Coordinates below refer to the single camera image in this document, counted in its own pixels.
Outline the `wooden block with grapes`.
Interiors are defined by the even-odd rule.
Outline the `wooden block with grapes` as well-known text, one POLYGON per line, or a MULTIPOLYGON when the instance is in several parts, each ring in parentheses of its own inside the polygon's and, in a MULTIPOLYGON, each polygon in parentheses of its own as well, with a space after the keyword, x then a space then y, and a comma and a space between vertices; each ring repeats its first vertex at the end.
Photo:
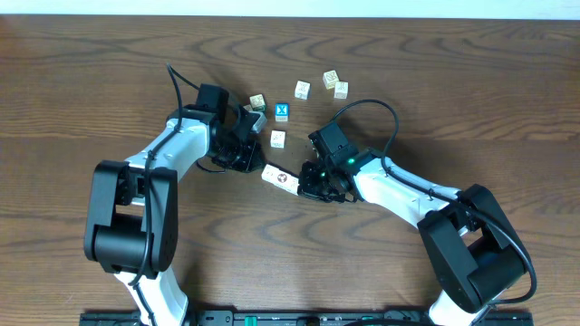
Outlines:
POLYGON ((297 196, 297 190, 299 186, 299 181, 297 177, 288 176, 287 181, 285 182, 287 187, 287 191, 297 196))

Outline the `wooden block letter J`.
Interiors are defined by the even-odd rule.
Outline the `wooden block letter J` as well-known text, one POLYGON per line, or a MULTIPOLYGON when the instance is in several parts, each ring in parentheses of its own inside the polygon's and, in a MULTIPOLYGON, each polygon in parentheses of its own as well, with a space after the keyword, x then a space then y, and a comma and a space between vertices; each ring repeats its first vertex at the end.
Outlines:
POLYGON ((266 166, 261 174, 261 178, 267 182, 274 182, 277 175, 278 175, 278 168, 276 168, 272 165, 266 164, 266 166))

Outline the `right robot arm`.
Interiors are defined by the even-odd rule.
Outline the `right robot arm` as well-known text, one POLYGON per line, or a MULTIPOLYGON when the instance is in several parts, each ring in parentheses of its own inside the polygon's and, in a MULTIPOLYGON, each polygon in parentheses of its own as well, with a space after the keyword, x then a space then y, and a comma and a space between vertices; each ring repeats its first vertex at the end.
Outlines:
POLYGON ((418 177, 390 158, 365 150, 339 164, 306 161, 298 178, 301 197, 326 203, 366 201, 418 229, 442 292, 428 311, 439 325, 475 325, 500 295, 535 272, 527 250, 491 192, 465 191, 418 177))

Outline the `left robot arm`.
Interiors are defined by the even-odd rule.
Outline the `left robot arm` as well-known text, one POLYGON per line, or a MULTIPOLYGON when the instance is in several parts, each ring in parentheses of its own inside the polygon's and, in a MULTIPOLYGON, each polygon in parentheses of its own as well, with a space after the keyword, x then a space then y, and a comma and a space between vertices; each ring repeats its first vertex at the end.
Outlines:
POLYGON ((179 182, 204 157, 243 173, 265 165, 253 138, 266 125, 265 115, 240 107, 227 129, 226 112, 206 105, 175 110, 145 149, 97 165, 84 253, 124 284, 138 309, 86 312, 82 325, 198 324, 198 313, 171 266, 179 238, 179 182))

